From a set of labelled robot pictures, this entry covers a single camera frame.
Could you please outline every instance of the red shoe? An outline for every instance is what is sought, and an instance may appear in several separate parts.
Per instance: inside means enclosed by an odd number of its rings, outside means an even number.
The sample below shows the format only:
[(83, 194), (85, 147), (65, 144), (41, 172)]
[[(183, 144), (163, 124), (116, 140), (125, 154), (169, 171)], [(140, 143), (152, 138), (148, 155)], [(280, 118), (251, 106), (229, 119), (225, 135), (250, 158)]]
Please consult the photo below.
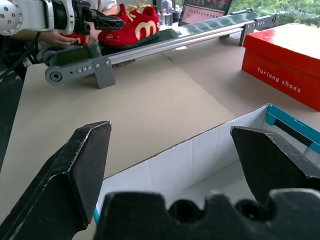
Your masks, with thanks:
[(66, 37), (66, 38), (76, 39), (74, 44), (81, 45), (81, 46), (85, 43), (85, 40), (86, 40), (86, 35), (79, 35), (76, 33), (72, 33), (70, 35), (62, 34), (62, 36)]
[[(160, 24), (152, 6), (138, 3), (138, 6), (128, 5), (128, 8), (133, 10), (127, 13), (125, 5), (121, 4), (120, 13), (114, 15), (125, 22), (125, 27), (101, 32), (98, 36), (100, 44), (128, 49), (159, 36)], [(144, 8), (143, 13), (139, 12), (140, 8)]]

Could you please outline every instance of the water bottle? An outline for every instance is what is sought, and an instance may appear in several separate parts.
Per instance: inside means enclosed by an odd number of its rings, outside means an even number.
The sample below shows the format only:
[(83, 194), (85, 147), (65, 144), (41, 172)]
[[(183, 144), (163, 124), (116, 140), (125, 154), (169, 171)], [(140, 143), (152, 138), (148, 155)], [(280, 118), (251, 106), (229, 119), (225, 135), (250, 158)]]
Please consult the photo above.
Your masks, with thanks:
[(161, 1), (161, 25), (172, 26), (173, 16), (172, 16), (172, 0), (162, 0)]

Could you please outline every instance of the human hand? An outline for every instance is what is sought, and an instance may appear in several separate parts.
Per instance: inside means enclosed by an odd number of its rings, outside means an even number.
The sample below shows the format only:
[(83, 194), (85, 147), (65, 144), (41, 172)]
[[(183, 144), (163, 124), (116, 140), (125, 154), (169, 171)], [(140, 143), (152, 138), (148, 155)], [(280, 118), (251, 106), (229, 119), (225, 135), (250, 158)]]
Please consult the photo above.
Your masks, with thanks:
[(52, 46), (69, 46), (74, 44), (76, 39), (62, 36), (58, 30), (54, 30), (53, 32), (42, 32), (40, 41)]
[(85, 36), (83, 46), (91, 46), (91, 45), (95, 44), (95, 42), (98, 39), (99, 33), (101, 33), (100, 30), (95, 29), (95, 25), (93, 22), (89, 22), (89, 25), (91, 27), (90, 35)]

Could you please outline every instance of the table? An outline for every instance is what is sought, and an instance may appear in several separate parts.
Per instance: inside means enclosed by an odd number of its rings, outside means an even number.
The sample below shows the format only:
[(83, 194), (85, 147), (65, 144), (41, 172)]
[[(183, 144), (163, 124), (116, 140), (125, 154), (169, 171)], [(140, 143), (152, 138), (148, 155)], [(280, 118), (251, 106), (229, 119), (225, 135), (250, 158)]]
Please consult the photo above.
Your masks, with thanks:
[[(116, 85), (92, 77), (49, 85), (46, 66), (28, 69), (0, 174), (0, 222), (44, 162), (88, 123), (110, 120), (105, 177), (183, 140), (272, 103), (320, 130), (320, 113), (241, 71), (232, 38), (137, 59), (115, 69)], [(74, 239), (90, 240), (95, 224)]]

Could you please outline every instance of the open cardboard box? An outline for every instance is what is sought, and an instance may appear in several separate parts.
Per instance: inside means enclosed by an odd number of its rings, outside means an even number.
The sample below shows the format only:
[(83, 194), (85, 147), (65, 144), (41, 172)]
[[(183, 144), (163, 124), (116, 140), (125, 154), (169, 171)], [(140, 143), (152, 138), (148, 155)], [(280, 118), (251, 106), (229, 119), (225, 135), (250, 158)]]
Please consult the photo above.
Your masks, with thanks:
[(223, 192), (233, 204), (241, 199), (254, 200), (230, 134), (232, 126), (280, 133), (320, 166), (320, 133), (267, 104), (106, 178), (96, 213), (110, 192), (158, 192), (164, 196), (167, 208), (177, 200), (187, 199), (203, 209), (210, 191)]

